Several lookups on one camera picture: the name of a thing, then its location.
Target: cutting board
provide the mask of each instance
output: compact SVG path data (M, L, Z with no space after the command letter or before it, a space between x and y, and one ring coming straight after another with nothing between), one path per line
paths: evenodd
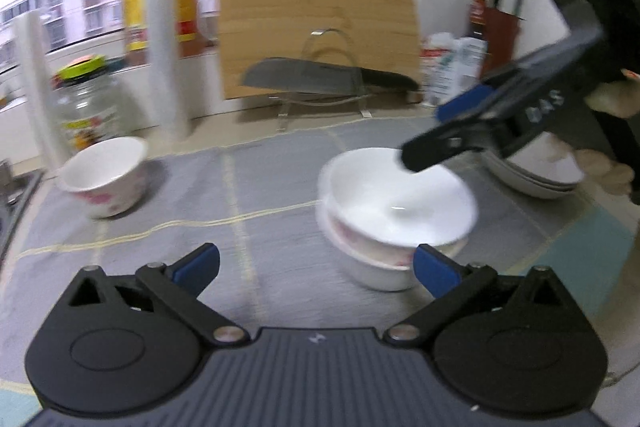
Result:
M266 94L242 86L251 65L268 57L300 58L313 30L339 28L353 41L363 68L419 80L414 0L220 0L218 37L225 98ZM312 59L350 65L348 45L337 34L314 40Z

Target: bowl with pink flower pattern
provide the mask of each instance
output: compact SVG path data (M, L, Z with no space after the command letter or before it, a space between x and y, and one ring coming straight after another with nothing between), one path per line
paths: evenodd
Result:
M110 217L132 207L146 188L146 141L121 137L80 151L58 171L58 187L84 202L91 217Z

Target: white bowl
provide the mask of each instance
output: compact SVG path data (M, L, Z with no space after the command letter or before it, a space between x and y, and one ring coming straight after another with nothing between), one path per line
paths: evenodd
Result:
M132 207L145 191L147 150L140 138L99 142L60 168L58 186L84 201L89 216L115 216Z
M556 192L565 192L565 191L573 192L575 190L575 187L578 186L578 184L576 183L561 184L561 183L554 183L548 180L543 181L540 178L532 174L529 174L523 169L520 169L519 167L515 166L510 161L499 158L497 155L495 155L491 151L483 151L481 154L484 156L484 159L486 161L497 164L499 168L509 169L515 176L518 176L523 180L525 180L527 184L534 184L534 185L537 185L538 187L549 188L549 190L554 190Z
M319 199L366 237L395 247L440 247L466 237L478 220L471 190L440 165L406 170L396 149L358 149L322 168Z
M331 214L324 201L316 204L318 227L337 249L335 260L353 280L374 290L402 291L417 284L412 268L415 248L383 245L359 234ZM442 248L453 257L466 239Z
M548 132L542 133L506 161L529 178L554 185L575 185L584 179L573 155L556 161L549 160L554 150Z
M575 190L575 186L572 187L557 187L550 188L539 184L532 178L527 178L520 172L512 169L507 162L500 160L495 155L488 152L482 152L480 154L482 164L496 176L505 185L522 192L533 198L540 198L542 200L556 200L562 198L568 194L571 194Z

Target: jar lid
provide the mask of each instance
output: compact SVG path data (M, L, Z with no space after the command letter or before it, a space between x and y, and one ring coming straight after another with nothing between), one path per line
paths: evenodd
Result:
M103 74L106 67L104 55L85 55L68 63L57 76L63 86L75 86Z

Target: bottle label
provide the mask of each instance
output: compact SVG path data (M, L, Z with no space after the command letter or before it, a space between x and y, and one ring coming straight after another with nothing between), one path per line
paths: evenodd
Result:
M471 12L469 20L472 24L484 24L484 9L486 8L486 0L471 1Z
M127 51L146 48L145 0L124 0L124 20L129 31Z
M196 38L195 0L177 0L178 42L193 41Z
M74 151L81 151L98 142L120 135L120 124L115 107L88 118L62 121L62 131Z

